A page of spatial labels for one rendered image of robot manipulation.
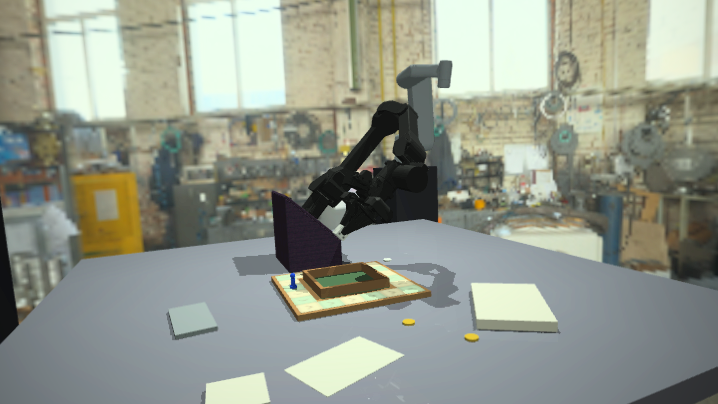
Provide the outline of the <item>white die with black pips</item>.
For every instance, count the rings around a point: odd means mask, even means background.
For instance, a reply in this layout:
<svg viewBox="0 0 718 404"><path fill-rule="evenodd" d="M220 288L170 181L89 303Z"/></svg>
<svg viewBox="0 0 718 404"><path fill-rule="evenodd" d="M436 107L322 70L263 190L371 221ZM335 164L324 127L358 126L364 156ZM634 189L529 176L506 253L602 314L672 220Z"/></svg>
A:
<svg viewBox="0 0 718 404"><path fill-rule="evenodd" d="M344 240L350 235L350 233L347 234L347 235L343 235L343 234L341 233L341 231L343 230L343 228L344 228L344 226L341 225L341 224L339 224L339 225L337 226L337 228L333 231L333 233L334 233L340 240L342 240L342 241L344 241Z"/></svg>

